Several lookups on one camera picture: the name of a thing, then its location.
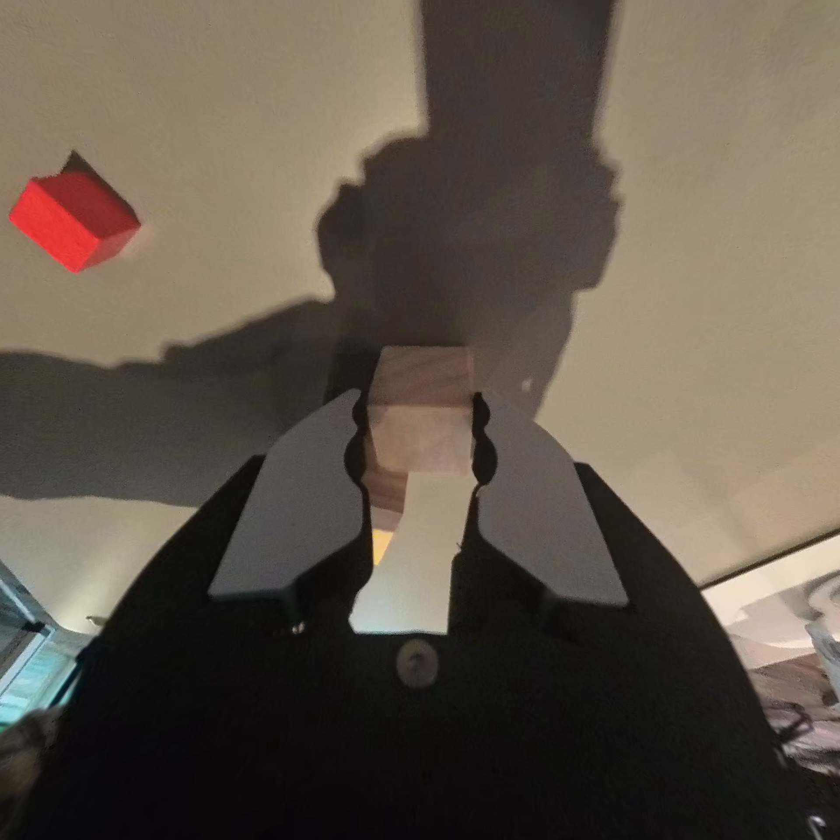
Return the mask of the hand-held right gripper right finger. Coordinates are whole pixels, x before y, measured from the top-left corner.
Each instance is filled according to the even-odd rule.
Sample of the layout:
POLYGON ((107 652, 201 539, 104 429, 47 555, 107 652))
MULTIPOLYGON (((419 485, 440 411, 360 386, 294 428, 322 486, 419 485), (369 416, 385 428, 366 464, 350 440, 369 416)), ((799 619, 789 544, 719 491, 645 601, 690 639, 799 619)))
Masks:
POLYGON ((545 429, 494 392, 484 433, 496 457, 480 485, 477 529, 561 600, 625 607, 628 597, 574 461, 545 429))

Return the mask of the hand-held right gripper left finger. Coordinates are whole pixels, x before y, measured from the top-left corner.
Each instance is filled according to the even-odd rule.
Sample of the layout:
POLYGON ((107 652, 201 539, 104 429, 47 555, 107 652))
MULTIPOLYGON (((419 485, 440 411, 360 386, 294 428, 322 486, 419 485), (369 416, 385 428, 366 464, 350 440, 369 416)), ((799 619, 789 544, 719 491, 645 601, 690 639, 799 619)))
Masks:
POLYGON ((317 585, 353 602, 373 571, 370 506, 348 467, 359 443, 349 389, 281 435, 269 449, 208 594, 215 601, 291 602, 317 585))

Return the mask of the medium plain wooden cube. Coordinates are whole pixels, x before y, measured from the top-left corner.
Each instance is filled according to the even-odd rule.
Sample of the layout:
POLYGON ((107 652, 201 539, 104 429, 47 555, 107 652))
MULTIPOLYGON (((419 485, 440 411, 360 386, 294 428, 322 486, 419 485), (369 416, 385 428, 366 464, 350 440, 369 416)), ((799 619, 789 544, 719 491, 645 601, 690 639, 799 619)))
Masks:
POLYGON ((367 397, 375 463, 396 474, 467 475, 475 392, 469 348, 385 346, 367 397))

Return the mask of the red wooden cube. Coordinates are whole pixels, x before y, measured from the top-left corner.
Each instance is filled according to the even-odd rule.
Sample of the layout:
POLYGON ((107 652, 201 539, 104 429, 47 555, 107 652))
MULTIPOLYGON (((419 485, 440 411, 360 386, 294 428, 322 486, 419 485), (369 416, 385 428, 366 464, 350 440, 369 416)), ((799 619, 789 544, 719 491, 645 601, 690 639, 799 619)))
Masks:
POLYGON ((8 217, 71 273, 117 256, 142 227, 130 207, 82 171, 31 179, 8 217))

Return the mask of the brown patterned rug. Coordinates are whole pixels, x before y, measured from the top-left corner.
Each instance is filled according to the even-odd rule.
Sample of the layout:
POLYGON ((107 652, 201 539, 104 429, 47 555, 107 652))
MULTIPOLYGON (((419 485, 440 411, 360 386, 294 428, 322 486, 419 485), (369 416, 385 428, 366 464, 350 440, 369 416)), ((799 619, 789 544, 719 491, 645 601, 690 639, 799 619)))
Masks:
POLYGON ((837 694, 815 654, 748 672, 764 716, 787 758, 839 781, 837 694))

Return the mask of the pale teal panel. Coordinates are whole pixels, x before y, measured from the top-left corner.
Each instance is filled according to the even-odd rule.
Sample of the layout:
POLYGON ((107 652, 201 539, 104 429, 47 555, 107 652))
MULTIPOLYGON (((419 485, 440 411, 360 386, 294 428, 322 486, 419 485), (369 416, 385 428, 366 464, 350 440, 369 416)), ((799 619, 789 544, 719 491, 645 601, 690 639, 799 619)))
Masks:
POLYGON ((1 564, 1 729, 67 698, 92 635, 64 628, 1 564))

